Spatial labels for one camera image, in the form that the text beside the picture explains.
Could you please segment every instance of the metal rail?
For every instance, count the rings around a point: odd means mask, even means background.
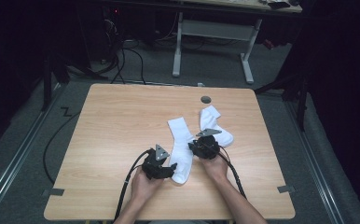
[[[297,111],[291,102],[284,102],[284,106],[290,115],[294,127],[297,129],[298,137],[303,145],[303,153],[306,162],[311,170],[314,183],[316,184],[317,190],[319,191],[320,197],[322,198],[323,204],[325,205],[325,210],[328,213],[331,223],[343,224],[344,221],[342,215],[340,214],[340,210],[337,206],[334,195],[332,194],[331,188],[325,181],[325,176],[323,175],[323,172],[320,169],[316,158],[314,157],[308,137],[305,132],[300,130],[298,126]]]
[[[34,142],[38,131],[41,129],[41,126],[46,120],[50,109],[54,105],[55,101],[58,99],[59,95],[63,92],[64,86],[57,84],[54,90],[55,90],[55,94],[53,101],[51,102],[47,110],[45,111],[42,110],[40,112],[34,124],[32,125],[31,129],[26,134],[26,137],[23,139],[20,147],[17,150],[17,153],[15,154],[10,164],[8,165],[8,167],[0,177],[0,202],[5,197],[9,187],[11,186],[12,181],[17,176],[17,173],[22,167],[23,163],[25,162],[26,157],[28,156],[29,152],[32,150],[32,143]]]

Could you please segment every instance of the white sock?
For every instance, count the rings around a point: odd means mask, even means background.
[[[215,141],[221,147],[227,147],[232,144],[233,136],[226,130],[222,129],[217,124],[217,119],[220,118],[221,114],[215,109],[214,106],[209,105],[201,111],[200,127],[201,131],[205,129],[215,129],[221,131],[221,133],[214,134]]]
[[[192,157],[194,156],[188,147],[188,143],[192,142],[195,138],[189,132],[184,118],[168,120],[168,124],[174,138],[172,154],[169,157],[169,166],[177,163],[172,180],[178,184],[184,184],[188,180]]]

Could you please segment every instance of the wrist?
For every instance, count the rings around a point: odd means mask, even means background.
[[[141,205],[144,205],[147,201],[148,201],[148,199],[146,197],[139,196],[139,195],[134,195],[134,196],[132,195],[131,200],[130,200],[130,202],[138,203]]]
[[[131,197],[131,199],[128,201],[127,205],[130,207],[130,209],[133,211],[133,213],[138,214],[142,208],[145,206],[145,200],[141,198],[134,198]]]
[[[223,184],[229,182],[229,180],[227,179],[227,177],[225,175],[215,175],[215,176],[212,176],[211,178],[216,186],[223,185]]]

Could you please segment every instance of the power cord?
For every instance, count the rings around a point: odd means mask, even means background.
[[[46,148],[44,149],[44,154],[43,154],[43,166],[44,166],[44,172],[46,173],[46,176],[49,180],[49,182],[51,182],[51,184],[53,185],[55,183],[55,181],[53,180],[53,178],[51,177],[51,175],[48,172],[48,168],[47,168],[47,162],[46,162],[46,157],[47,157],[47,151],[49,148],[49,145],[51,144],[52,140],[54,140],[54,138],[56,137],[56,135],[61,131],[61,129],[66,126],[66,124],[68,124],[72,119],[74,119],[75,117],[77,117],[79,114],[81,113],[81,111],[75,113],[70,119],[68,119],[63,125],[61,125],[61,127],[55,132],[55,134],[53,134],[51,136],[51,138],[49,139]]]
[[[140,55],[138,52],[136,52],[136,51],[133,50],[133,49],[125,49],[125,50],[129,50],[129,51],[137,54],[137,56],[139,56],[139,58],[140,58],[140,63],[141,63],[140,78],[142,79],[143,84],[145,84],[145,78],[144,78],[144,75],[143,75],[143,67],[144,67],[144,66],[143,66],[143,58],[142,58],[142,55]]]
[[[121,65],[121,67],[118,67],[118,71],[117,71],[117,73],[114,75],[114,77],[113,77],[113,79],[111,80],[110,84],[113,84],[113,83],[116,81],[117,77],[121,77],[122,83],[125,84],[125,81],[124,81],[124,79],[122,78],[122,75],[121,75],[121,71],[122,71],[122,69],[124,68],[124,65],[125,65],[125,53],[124,53],[124,49],[123,49],[123,48],[121,48],[121,53],[122,53],[122,65]]]
[[[122,186],[122,191],[121,191],[121,194],[120,194],[119,200],[118,200],[118,206],[117,206],[116,215],[115,215],[113,221],[116,221],[116,219],[119,217],[119,213],[121,212],[122,202],[124,201],[125,192],[127,191],[127,187],[128,187],[129,182],[130,182],[132,172],[133,172],[133,170],[135,170],[138,167],[138,166],[136,166],[137,162],[139,162],[139,160],[142,159],[142,157],[145,154],[150,153],[151,150],[153,150],[153,149],[146,150],[142,154],[140,154],[140,156],[136,159],[136,161],[133,163],[132,168],[128,172],[127,177],[125,178],[125,181],[124,181],[124,185]]]
[[[237,173],[236,170],[235,170],[235,167],[234,167],[234,166],[232,165],[232,163],[230,162],[229,154],[227,153],[227,151],[226,151],[223,147],[219,146],[219,148],[222,149],[222,150],[225,152],[225,154],[226,154],[226,156],[227,156],[227,157],[225,157],[224,155],[222,155],[221,153],[217,152],[216,150],[214,150],[214,149],[211,148],[210,146],[204,144],[202,141],[200,141],[199,144],[202,144],[202,145],[204,146],[204,148],[210,150],[210,151],[211,151],[212,153],[214,153],[215,155],[220,156],[220,157],[227,163],[227,166],[228,166],[229,169],[232,171],[233,176],[235,177],[235,182],[236,182],[236,185],[238,186],[238,190],[239,190],[240,194],[241,194],[245,199],[247,199],[246,194],[244,193],[244,190],[243,190],[243,187],[242,187],[241,180],[240,180],[240,178],[239,178],[239,176],[238,176],[238,173]]]
[[[106,10],[108,15],[104,15],[105,19],[104,27],[105,27],[105,34],[107,36],[108,41],[108,56],[107,58],[111,58],[111,63],[104,69],[93,72],[95,75],[101,75],[103,73],[109,72],[118,66],[119,59],[117,56],[117,51],[123,47],[122,38],[124,36],[124,30],[121,27],[118,27],[117,24],[119,23],[118,17],[114,19],[110,8],[103,8],[103,12]],[[71,74],[76,76],[85,76],[86,74],[77,72],[74,69],[67,67],[67,71]]]
[[[166,36],[164,36],[163,38],[156,39],[156,40],[155,40],[156,43],[158,43],[160,40],[167,40],[167,39],[172,39],[172,38],[176,37],[176,35],[172,35],[172,36],[170,36],[170,35],[172,34],[172,32],[173,32],[173,30],[174,30],[174,27],[175,27],[175,25],[176,25],[177,18],[178,18],[178,14],[179,14],[179,13],[176,12],[176,14],[174,15],[173,25],[172,25],[171,30],[168,32],[168,34],[167,34]]]
[[[128,42],[128,43],[136,42],[136,44],[133,45],[133,46],[131,46],[131,47],[124,48],[124,49],[135,49],[135,48],[139,47],[139,45],[140,45],[140,42],[139,42],[139,40],[137,40],[137,39],[127,39],[127,40],[124,41],[124,45],[125,45],[125,43],[127,43],[127,42]]]

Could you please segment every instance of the sock cuff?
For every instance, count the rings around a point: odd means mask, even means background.
[[[208,107],[204,108],[204,110],[208,111],[213,117],[215,117],[215,119],[221,117],[221,114],[212,105],[209,105]]]
[[[174,141],[192,141],[194,136],[189,131],[186,121],[183,117],[178,119],[168,120],[169,128],[171,129]]]

